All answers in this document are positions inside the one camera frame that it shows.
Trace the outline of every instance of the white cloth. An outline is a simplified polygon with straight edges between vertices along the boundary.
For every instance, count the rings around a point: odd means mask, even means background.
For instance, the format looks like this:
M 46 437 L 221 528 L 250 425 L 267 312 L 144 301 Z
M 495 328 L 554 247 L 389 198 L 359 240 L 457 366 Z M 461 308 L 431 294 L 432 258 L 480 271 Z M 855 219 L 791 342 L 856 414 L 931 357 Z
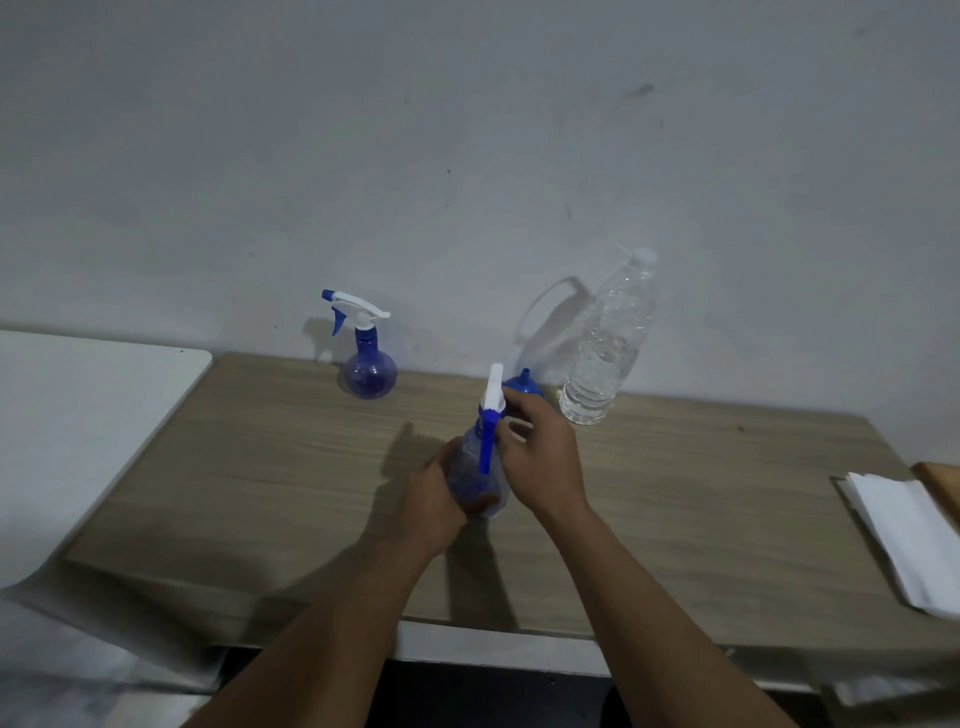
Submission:
M 960 532 L 923 483 L 849 473 L 840 485 L 890 556 L 907 602 L 960 619 Z

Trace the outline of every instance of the wooden table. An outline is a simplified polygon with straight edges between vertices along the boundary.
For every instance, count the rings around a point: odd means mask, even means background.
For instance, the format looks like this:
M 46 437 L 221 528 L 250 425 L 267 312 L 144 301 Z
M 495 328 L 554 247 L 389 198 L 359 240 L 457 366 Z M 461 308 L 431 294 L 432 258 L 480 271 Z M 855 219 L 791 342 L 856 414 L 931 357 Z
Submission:
M 401 374 L 384 400 L 329 365 L 220 357 L 68 552 L 212 642 L 263 644 L 349 573 L 405 474 L 475 417 L 483 382 Z M 901 605 L 830 482 L 909 478 L 858 417 L 619 396 L 577 429 L 597 512 L 718 643 L 960 648 Z M 515 500 L 435 560 L 405 612 L 588 637 L 556 549 Z

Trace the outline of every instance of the blue trigger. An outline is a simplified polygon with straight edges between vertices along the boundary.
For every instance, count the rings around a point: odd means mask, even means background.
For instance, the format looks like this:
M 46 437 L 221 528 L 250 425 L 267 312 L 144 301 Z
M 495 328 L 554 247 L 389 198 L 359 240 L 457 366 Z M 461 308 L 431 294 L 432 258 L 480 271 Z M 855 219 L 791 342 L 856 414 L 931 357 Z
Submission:
M 337 331 L 340 330 L 340 327 L 344 324 L 344 321 L 347 320 L 347 314 L 341 311 L 339 308 L 333 309 L 333 333 L 330 336 L 336 336 Z

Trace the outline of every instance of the spray bottle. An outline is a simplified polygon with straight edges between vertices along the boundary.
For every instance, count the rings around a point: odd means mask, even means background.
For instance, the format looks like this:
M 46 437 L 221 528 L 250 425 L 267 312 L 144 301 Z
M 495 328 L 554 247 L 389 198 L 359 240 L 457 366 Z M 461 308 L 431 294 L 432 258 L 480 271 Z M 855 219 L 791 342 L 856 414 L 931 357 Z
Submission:
M 497 496 L 497 502 L 480 514 L 484 518 L 499 513 L 507 504 L 510 494 L 510 485 L 503 473 L 493 439 L 496 424 L 507 408 L 502 382 L 503 364 L 491 365 L 487 391 L 480 400 L 480 416 L 474 426 L 464 433 L 464 442 L 446 476 L 446 485 L 458 503 L 470 505 L 487 494 Z
M 347 360 L 344 367 L 344 383 L 349 390 L 363 400 L 383 397 L 396 384 L 396 364 L 376 346 L 377 319 L 389 319 L 388 311 L 381 311 L 372 303 L 340 291 L 324 289 L 324 298 L 333 302 L 333 333 L 350 319 L 357 342 L 357 353 Z

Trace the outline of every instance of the spray nozzle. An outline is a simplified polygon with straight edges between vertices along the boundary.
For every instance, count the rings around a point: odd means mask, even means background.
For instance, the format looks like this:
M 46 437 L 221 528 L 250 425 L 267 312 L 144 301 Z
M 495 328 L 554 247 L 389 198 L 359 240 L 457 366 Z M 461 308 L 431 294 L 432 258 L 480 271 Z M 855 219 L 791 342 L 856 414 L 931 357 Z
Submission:
M 496 424 L 503 417 L 507 402 L 503 399 L 503 364 L 492 364 L 490 376 L 487 378 L 487 391 L 480 402 L 480 425 L 482 438 L 480 441 L 479 471 L 483 475 L 490 473 L 490 464 L 493 459 L 493 435 Z
M 334 316 L 332 336 L 337 335 L 337 331 L 340 330 L 347 318 L 353 319 L 353 327 L 358 331 L 369 331 L 373 328 L 373 322 L 376 319 L 390 318 L 389 311 L 381 311 L 372 303 L 351 296 L 349 293 L 331 291 L 329 288 L 325 288 L 323 296 L 328 301 L 336 303 L 336 305 L 331 306 Z

